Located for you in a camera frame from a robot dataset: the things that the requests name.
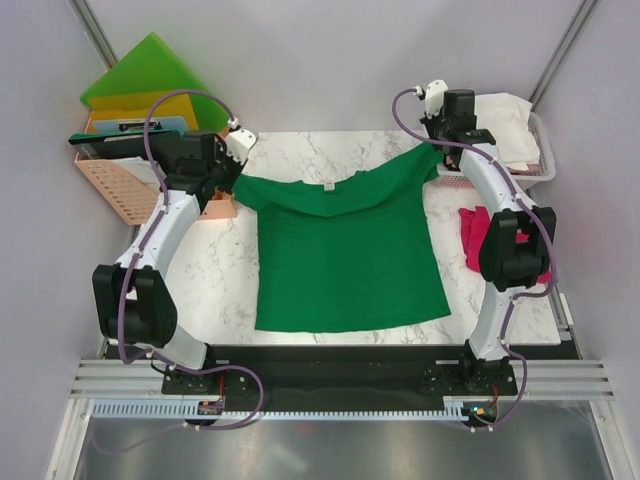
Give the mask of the green t shirt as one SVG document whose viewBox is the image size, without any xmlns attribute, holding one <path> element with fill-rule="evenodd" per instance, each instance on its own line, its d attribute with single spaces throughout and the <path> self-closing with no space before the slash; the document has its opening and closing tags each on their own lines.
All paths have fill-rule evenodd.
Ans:
<svg viewBox="0 0 640 480">
<path fill-rule="evenodd" d="M 243 175 L 257 218 L 255 327 L 345 333 L 450 313 L 423 204 L 441 156 L 420 144 L 331 186 Z"/>
</svg>

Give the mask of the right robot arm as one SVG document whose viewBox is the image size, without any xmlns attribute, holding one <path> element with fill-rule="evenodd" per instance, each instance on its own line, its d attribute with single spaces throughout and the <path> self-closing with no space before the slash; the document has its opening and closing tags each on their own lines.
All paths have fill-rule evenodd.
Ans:
<svg viewBox="0 0 640 480">
<path fill-rule="evenodd" d="M 508 355 L 509 323 L 521 298 L 548 295 L 532 290 L 539 277 L 553 274 L 555 254 L 549 248 L 557 217 L 550 207 L 539 207 L 502 164 L 497 142 L 487 129 L 477 127 L 475 93 L 450 89 L 442 80 L 428 84 L 419 98 L 425 104 L 421 119 L 428 142 L 440 148 L 472 183 L 490 216 L 479 251 L 479 267 L 486 281 L 478 323 L 468 344 L 475 359 L 458 368 L 458 381 L 467 392 L 483 392 L 494 381 L 488 362 Z"/>
</svg>

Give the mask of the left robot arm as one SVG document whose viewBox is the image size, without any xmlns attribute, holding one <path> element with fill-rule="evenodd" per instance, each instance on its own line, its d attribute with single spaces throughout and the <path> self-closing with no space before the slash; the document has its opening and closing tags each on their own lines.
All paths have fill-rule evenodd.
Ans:
<svg viewBox="0 0 640 480">
<path fill-rule="evenodd" d="M 160 193 L 128 249 L 92 274 L 100 330 L 116 343 L 124 363 L 134 362 L 127 349 L 136 347 L 144 356 L 185 370 L 185 382 L 208 393 L 218 385 L 220 371 L 205 360 L 206 343 L 180 326 L 166 275 L 184 236 L 214 194 L 232 192 L 258 136 L 236 127 L 223 135 L 145 129 L 135 138 L 158 177 Z"/>
</svg>

